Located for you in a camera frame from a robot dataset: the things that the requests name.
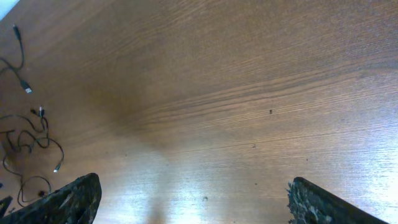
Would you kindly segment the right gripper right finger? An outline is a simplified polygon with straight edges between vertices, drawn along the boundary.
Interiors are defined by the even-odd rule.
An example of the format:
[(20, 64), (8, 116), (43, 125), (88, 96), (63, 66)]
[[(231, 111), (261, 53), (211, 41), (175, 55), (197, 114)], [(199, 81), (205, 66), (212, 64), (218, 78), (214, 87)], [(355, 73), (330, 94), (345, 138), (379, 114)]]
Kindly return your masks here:
[(387, 224), (318, 185), (296, 177), (288, 183), (293, 224)]

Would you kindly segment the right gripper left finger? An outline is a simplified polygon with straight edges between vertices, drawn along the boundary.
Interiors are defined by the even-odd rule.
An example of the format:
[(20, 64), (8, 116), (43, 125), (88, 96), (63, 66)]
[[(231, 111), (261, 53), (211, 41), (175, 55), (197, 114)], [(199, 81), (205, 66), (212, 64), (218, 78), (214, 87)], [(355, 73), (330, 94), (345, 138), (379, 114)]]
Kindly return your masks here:
[(92, 224), (101, 196), (98, 174), (89, 173), (1, 218), (1, 224)]

